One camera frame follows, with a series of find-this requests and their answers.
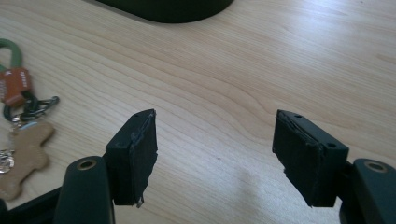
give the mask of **orange tag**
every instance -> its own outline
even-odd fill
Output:
[[[32,89],[29,72],[22,68],[11,68],[0,73],[0,99],[10,107],[22,105],[25,101],[23,91]]]

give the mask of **light wood surface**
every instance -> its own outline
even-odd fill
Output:
[[[204,21],[161,24],[93,1],[0,0],[0,36],[22,49],[46,120],[50,165],[9,208],[102,156],[133,114],[157,111],[159,157],[140,209],[118,223],[338,223],[309,208],[272,153],[278,109],[396,166],[396,3],[235,0]],[[1,50],[0,63],[8,52]],[[1,146],[9,123],[0,122]]]

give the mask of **wood grain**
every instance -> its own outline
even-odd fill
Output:
[[[21,47],[36,95],[61,97],[46,116],[50,165],[8,207],[62,185],[69,163],[103,155],[133,113],[155,108],[146,202],[117,207],[118,223],[338,223],[340,202],[309,208],[284,176],[276,110],[314,121],[350,161],[396,166],[395,12],[391,0],[235,0],[161,24],[88,0],[0,0],[0,36]]]

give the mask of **keychain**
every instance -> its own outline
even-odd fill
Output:
[[[0,99],[3,114],[13,126],[7,149],[0,150],[0,198],[12,200],[21,192],[26,176],[47,165],[49,158],[40,147],[54,132],[51,124],[37,119],[59,102],[59,97],[38,100],[32,94],[28,70],[21,67],[21,50],[12,41],[0,38],[0,48],[11,50],[11,64],[0,65]],[[12,115],[23,105],[22,112]]]

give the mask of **tabletop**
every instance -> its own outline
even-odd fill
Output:
[[[285,177],[272,152],[278,109],[349,146],[351,162],[396,166],[391,0],[234,0],[182,24],[91,0],[0,0],[0,37],[20,46],[35,95],[61,99],[44,117],[50,163],[8,208],[60,187],[71,162],[102,156],[151,108],[158,160],[145,203],[116,206],[117,223],[339,223],[339,200],[310,208]],[[9,127],[0,122],[2,147]]]

